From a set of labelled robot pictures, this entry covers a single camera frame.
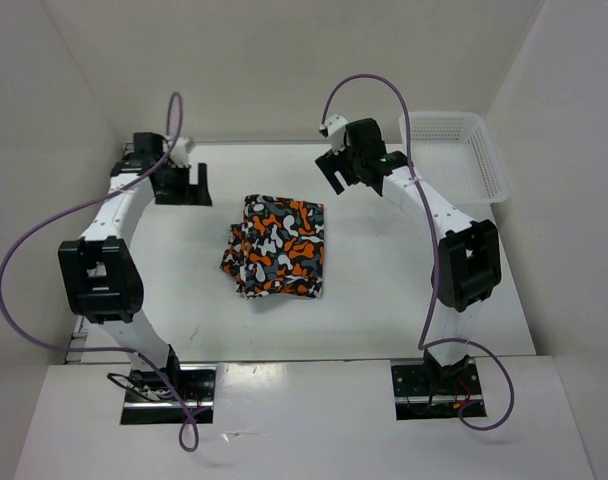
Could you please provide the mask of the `orange camouflage shorts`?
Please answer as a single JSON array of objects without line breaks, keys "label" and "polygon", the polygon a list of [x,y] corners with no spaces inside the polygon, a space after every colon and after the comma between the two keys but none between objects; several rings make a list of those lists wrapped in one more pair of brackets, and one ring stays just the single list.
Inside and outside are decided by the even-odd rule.
[{"label": "orange camouflage shorts", "polygon": [[318,299],[323,291],[325,206],[251,194],[230,226],[220,269],[245,299],[288,294]]}]

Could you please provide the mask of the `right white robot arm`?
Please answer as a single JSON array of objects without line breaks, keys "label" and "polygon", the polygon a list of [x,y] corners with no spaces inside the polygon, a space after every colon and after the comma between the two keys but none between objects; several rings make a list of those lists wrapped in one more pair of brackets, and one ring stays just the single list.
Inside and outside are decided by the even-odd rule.
[{"label": "right white robot arm", "polygon": [[419,340],[422,378],[430,391],[444,393],[464,372],[473,323],[501,281],[497,228],[452,205],[409,165],[405,153],[388,151],[374,119],[332,115],[319,132],[330,149],[315,163],[336,193],[362,183],[428,231],[438,263],[430,278],[430,322]]}]

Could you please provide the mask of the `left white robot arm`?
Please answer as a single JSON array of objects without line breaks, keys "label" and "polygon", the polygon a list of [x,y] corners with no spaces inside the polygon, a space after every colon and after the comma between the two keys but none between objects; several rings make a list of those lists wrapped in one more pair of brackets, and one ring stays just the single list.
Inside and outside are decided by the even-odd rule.
[{"label": "left white robot arm", "polygon": [[197,164],[197,180],[190,180],[193,147],[187,137],[134,134],[111,170],[108,199],[78,239],[58,248],[71,310],[109,334],[128,356],[131,372],[125,385],[144,401],[175,398],[184,376],[173,348],[144,313],[144,284],[130,244],[150,203],[211,205],[206,164]]}]

